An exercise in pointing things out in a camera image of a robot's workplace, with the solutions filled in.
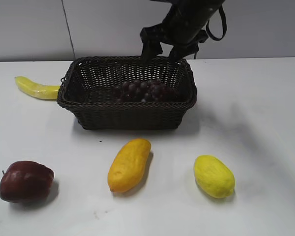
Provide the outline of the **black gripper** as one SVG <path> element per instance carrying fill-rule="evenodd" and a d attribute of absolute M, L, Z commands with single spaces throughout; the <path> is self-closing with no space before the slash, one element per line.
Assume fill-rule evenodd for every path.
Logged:
<path fill-rule="evenodd" d="M 198 44 L 208 38 L 220 41 L 226 35 L 224 0 L 170 0 L 172 4 L 164 20 L 152 27 L 143 28 L 140 38 L 143 43 L 141 60 L 152 60 L 163 53 L 161 43 L 172 45 L 170 61 L 179 61 L 199 51 Z M 209 20 L 219 12 L 222 36 L 216 37 L 209 29 Z"/>

